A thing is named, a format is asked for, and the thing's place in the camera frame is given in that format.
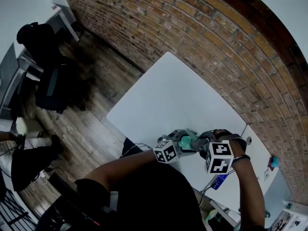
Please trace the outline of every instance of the black pants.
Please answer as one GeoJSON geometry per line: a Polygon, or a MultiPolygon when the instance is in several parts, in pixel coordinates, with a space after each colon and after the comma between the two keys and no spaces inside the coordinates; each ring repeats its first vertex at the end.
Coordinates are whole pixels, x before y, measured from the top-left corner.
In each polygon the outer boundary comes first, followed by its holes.
{"type": "Polygon", "coordinates": [[[14,191],[19,192],[25,189],[57,157],[57,149],[53,146],[15,150],[11,169],[14,191]]]}

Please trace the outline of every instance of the green object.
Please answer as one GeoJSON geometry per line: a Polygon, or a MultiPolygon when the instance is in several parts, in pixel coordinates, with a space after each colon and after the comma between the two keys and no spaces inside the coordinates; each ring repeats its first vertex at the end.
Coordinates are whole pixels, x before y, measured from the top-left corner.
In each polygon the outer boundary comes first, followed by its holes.
{"type": "Polygon", "coordinates": [[[178,146],[182,147],[182,150],[192,150],[191,141],[191,136],[184,136],[181,138],[181,141],[178,143],[178,146]]]}
{"type": "Polygon", "coordinates": [[[212,218],[214,218],[216,216],[216,214],[218,213],[218,211],[216,209],[212,210],[207,218],[205,218],[205,222],[208,223],[209,220],[211,220],[212,218]]]}

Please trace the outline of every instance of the person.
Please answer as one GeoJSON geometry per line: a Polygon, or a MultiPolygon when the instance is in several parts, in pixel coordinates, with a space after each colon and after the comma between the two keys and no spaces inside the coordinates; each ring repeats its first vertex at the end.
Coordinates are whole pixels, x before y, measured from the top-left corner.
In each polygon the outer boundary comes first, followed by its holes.
{"type": "MultiPolygon", "coordinates": [[[[234,157],[244,155],[237,141],[230,145],[234,157]]],[[[97,207],[111,206],[113,191],[118,191],[116,216],[106,220],[109,227],[206,230],[194,191],[180,172],[158,163],[152,150],[142,152],[128,139],[122,155],[76,181],[77,192],[97,207]]],[[[239,160],[232,167],[240,183],[241,230],[264,230],[264,198],[250,160],[239,160]]]]}
{"type": "Polygon", "coordinates": [[[58,158],[58,154],[63,152],[60,139],[56,135],[51,136],[51,146],[41,146],[30,150],[24,150],[25,137],[22,135],[16,136],[11,132],[0,131],[0,141],[13,141],[17,145],[12,148],[14,149],[12,155],[8,153],[10,151],[8,150],[0,156],[1,170],[12,178],[16,192],[25,189],[42,170],[58,158]]]}

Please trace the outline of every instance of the shoe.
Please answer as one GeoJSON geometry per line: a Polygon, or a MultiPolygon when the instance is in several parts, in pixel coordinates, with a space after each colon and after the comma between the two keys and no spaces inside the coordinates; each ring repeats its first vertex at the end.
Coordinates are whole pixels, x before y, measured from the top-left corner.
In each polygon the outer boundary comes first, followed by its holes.
{"type": "Polygon", "coordinates": [[[51,136],[51,146],[57,150],[58,154],[63,152],[63,146],[61,145],[60,139],[57,135],[51,136]]]}

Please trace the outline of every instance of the teal object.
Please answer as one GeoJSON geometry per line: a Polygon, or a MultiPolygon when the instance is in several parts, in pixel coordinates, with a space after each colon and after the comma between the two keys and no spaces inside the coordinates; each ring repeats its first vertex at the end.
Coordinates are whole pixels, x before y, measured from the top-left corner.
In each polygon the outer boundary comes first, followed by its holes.
{"type": "Polygon", "coordinates": [[[178,146],[180,146],[182,150],[192,150],[191,141],[191,136],[184,136],[181,138],[181,141],[178,143],[178,146]]]}
{"type": "Polygon", "coordinates": [[[278,157],[274,156],[273,157],[273,161],[272,163],[270,164],[271,167],[279,167],[279,160],[278,160],[278,157]]]}

